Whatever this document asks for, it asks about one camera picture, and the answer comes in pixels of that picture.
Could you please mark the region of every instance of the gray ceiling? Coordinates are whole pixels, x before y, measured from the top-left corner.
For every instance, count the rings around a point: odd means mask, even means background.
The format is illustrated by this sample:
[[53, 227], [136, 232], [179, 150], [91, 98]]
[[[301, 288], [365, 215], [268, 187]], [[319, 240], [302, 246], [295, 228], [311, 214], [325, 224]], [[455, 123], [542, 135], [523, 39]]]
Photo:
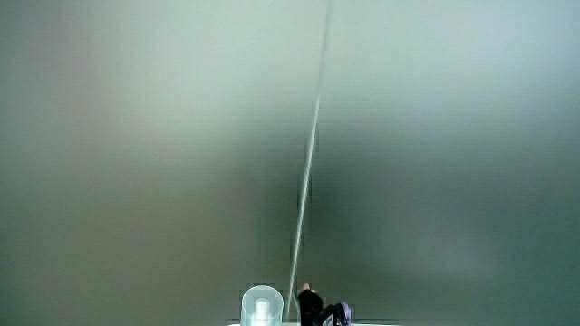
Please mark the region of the gray ceiling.
[[[4, 1], [0, 323], [285, 297], [322, 1]], [[580, 3], [337, 1], [299, 283], [359, 320], [580, 323]]]

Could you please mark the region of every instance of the white line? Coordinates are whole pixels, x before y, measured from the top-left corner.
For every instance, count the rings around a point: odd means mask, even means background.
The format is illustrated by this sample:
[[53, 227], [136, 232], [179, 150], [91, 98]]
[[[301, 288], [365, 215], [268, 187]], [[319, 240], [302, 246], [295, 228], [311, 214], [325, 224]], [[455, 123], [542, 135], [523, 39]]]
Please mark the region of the white line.
[[316, 85], [316, 105], [314, 106], [314, 118], [312, 122], [312, 129], [310, 130], [310, 141], [308, 143], [308, 152], [306, 155], [306, 166], [304, 168], [304, 183], [302, 186], [302, 194], [300, 198], [300, 210], [298, 213], [298, 226], [296, 228], [296, 241], [294, 246], [294, 258], [292, 260], [292, 272], [290, 273], [290, 289], [288, 291], [288, 300], [286, 301], [285, 319], [288, 320], [290, 314], [291, 301], [294, 299], [296, 310], [299, 311], [298, 302], [293, 296], [294, 283], [296, 277], [296, 267], [298, 265], [298, 252], [300, 249], [300, 240], [302, 239], [302, 227], [305, 219], [306, 198], [308, 195], [308, 183], [310, 182], [310, 167], [312, 166], [312, 153], [314, 150], [314, 139], [316, 138], [316, 126], [318, 125], [318, 110], [320, 109], [320, 94], [323, 86], [324, 66], [326, 63], [326, 53], [328, 48], [328, 34], [330, 33], [331, 13], [333, 9], [333, 0], [329, 0], [328, 9], [326, 11], [326, 28], [324, 29], [323, 50], [320, 56], [320, 68], [318, 71], [318, 83]]

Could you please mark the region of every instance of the white surface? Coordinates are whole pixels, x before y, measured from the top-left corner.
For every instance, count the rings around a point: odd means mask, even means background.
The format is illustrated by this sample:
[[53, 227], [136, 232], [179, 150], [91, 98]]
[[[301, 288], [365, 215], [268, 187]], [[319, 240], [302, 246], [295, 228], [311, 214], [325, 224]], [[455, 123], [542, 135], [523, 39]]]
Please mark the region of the white surface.
[[[351, 324], [352, 326], [397, 326], [397, 325], [379, 325], [379, 324]], [[239, 324], [230, 324], [228, 326], [239, 326]], [[282, 326], [300, 326], [300, 322], [283, 322]]]

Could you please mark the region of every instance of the clear plastic cup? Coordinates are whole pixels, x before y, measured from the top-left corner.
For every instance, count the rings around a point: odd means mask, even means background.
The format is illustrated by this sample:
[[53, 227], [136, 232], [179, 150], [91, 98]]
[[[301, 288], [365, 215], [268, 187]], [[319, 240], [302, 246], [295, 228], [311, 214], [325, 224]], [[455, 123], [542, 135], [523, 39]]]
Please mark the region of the clear plastic cup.
[[240, 326], [282, 326], [284, 299], [275, 288], [258, 285], [242, 298]]

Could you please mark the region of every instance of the cable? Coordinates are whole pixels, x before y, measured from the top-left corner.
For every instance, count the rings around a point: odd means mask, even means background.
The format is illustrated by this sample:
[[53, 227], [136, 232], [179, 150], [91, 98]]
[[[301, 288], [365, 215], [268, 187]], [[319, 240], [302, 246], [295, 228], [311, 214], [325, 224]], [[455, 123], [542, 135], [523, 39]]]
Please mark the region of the cable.
[[314, 118], [312, 128], [310, 130], [310, 141], [308, 143], [308, 151], [306, 155], [306, 165], [304, 167], [304, 183], [302, 186], [302, 194], [300, 197], [300, 208], [298, 211], [298, 226], [296, 228], [296, 241], [294, 246], [294, 258], [292, 260], [292, 271], [290, 273], [290, 290], [288, 291], [288, 304], [286, 305], [285, 319], [288, 320], [290, 314], [290, 302], [294, 299], [296, 310], [299, 312], [298, 301], [293, 296], [295, 287], [296, 267], [298, 265], [298, 252], [300, 249], [300, 240], [302, 239], [302, 228], [305, 220], [306, 197], [308, 195], [308, 184], [310, 182], [310, 168], [312, 166], [312, 153], [314, 150], [314, 139], [316, 138], [316, 127], [318, 125], [318, 111], [320, 109], [320, 95], [324, 80], [324, 66], [326, 64], [326, 53], [328, 52], [328, 35], [330, 33], [331, 14], [333, 11], [333, 0], [328, 1], [328, 9], [326, 10], [326, 26], [324, 28], [323, 49], [320, 56], [320, 68], [318, 71], [318, 83], [316, 84], [316, 105], [314, 106]]

